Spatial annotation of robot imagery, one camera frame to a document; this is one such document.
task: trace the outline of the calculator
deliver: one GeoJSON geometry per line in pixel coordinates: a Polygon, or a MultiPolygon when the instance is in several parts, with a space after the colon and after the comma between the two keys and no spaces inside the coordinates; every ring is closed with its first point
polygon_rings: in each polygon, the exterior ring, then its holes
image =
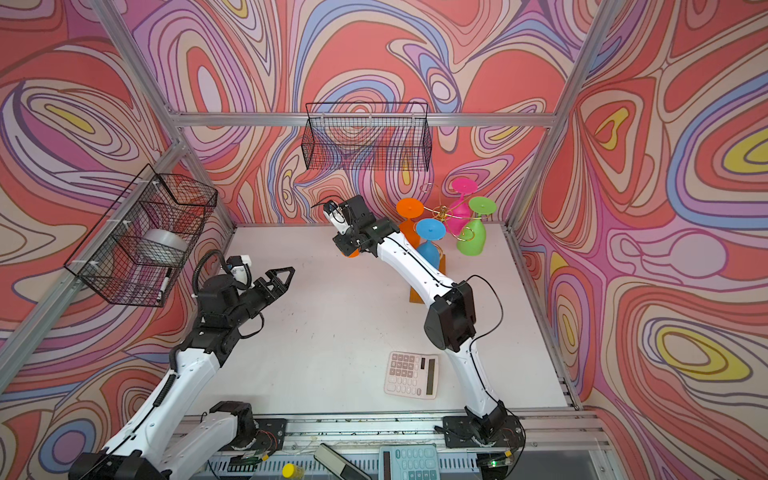
{"type": "Polygon", "coordinates": [[[384,392],[431,400],[437,396],[437,355],[392,352],[386,367],[384,392]]]}
{"type": "Polygon", "coordinates": [[[440,480],[434,445],[398,445],[379,449],[379,480],[440,480]]]}

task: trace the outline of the blue calculator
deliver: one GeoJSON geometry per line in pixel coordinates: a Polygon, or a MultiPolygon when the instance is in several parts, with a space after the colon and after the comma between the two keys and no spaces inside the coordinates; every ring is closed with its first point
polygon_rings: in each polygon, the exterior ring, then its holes
{"type": "Polygon", "coordinates": [[[379,480],[440,480],[434,445],[402,445],[379,449],[379,480]]]}

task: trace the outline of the robotic arm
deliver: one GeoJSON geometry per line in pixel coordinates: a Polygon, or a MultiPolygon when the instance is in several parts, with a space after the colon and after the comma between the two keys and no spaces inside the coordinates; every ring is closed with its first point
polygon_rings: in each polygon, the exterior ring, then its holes
{"type": "Polygon", "coordinates": [[[166,450],[192,402],[243,338],[240,325],[280,298],[295,272],[292,267],[269,270],[268,281],[252,282],[250,265],[248,256],[224,261],[219,250],[200,259],[192,276],[197,318],[186,339],[170,351],[170,369],[99,453],[80,454],[70,468],[70,480],[186,480],[225,445],[246,449],[254,443],[257,426],[250,404],[219,402],[195,430],[166,450]],[[213,255],[219,257],[224,273],[198,288],[200,271],[213,255]],[[288,277],[281,280],[281,273],[288,277]]]}
{"type": "Polygon", "coordinates": [[[411,247],[389,218],[375,218],[361,196],[323,205],[323,212],[339,231],[333,242],[346,255],[370,252],[397,270],[429,309],[424,332],[445,350],[467,395],[465,411],[473,436],[494,442],[504,427],[507,409],[488,382],[480,363],[475,337],[475,301],[466,281],[456,283],[440,273],[411,247]]]}

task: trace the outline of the black wire basket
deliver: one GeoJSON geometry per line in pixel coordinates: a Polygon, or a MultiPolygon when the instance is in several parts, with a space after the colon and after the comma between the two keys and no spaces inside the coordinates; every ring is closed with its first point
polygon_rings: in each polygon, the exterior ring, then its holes
{"type": "MultiPolygon", "coordinates": [[[[154,173],[138,195],[90,258],[71,261],[101,221],[67,258],[65,268],[109,303],[163,306],[214,211],[218,193],[184,175],[154,173]]],[[[125,190],[120,197],[126,197],[125,190]]]]}
{"type": "Polygon", "coordinates": [[[428,171],[428,112],[420,101],[308,103],[301,140],[306,169],[428,171]]]}

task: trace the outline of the wooden block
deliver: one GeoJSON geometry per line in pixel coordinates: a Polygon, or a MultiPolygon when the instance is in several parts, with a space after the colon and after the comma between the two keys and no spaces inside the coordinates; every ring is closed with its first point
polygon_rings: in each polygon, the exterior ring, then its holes
{"type": "MultiPolygon", "coordinates": [[[[440,270],[440,273],[442,273],[443,275],[447,275],[447,273],[445,273],[445,255],[440,256],[440,265],[437,270],[440,270]]],[[[416,293],[416,291],[413,288],[411,288],[411,297],[409,299],[409,302],[424,303],[424,300],[422,300],[419,294],[416,293]]]]}

